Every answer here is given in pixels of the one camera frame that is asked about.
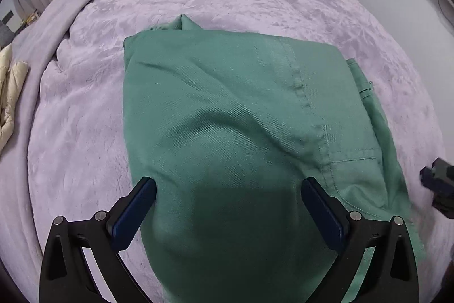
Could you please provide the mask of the green work shirt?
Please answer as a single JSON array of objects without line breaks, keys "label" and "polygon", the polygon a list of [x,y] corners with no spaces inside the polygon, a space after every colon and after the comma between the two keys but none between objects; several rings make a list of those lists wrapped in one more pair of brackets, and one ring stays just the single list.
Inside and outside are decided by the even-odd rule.
[{"label": "green work shirt", "polygon": [[126,38],[124,137],[167,302],[304,302],[335,259],[302,202],[313,177],[348,210],[411,206],[386,115],[331,45],[205,30],[186,16]]}]

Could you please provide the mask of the lilac plush bed blanket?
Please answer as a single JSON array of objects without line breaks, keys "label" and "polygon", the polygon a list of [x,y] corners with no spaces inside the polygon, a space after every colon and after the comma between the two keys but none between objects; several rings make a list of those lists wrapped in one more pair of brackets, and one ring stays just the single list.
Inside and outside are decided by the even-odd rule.
[{"label": "lilac plush bed blanket", "polygon": [[[53,220],[90,217],[138,182],[124,137],[126,38],[186,16],[205,30],[331,45],[369,80],[407,187],[405,219],[419,299],[440,290],[453,223],[432,207],[419,170],[445,153],[432,100],[410,58],[357,0],[53,0],[12,42],[29,66],[15,129],[1,152],[1,261],[29,302]],[[122,258],[154,302],[167,302],[142,240]]]}]

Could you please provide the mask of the cream puffer jacket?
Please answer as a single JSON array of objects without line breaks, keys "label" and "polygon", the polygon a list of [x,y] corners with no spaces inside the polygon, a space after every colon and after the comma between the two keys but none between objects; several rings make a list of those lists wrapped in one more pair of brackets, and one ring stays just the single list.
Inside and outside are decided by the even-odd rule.
[{"label": "cream puffer jacket", "polygon": [[1,49],[1,135],[3,151],[15,129],[15,108],[22,93],[29,66],[25,62],[12,64],[12,45]]}]

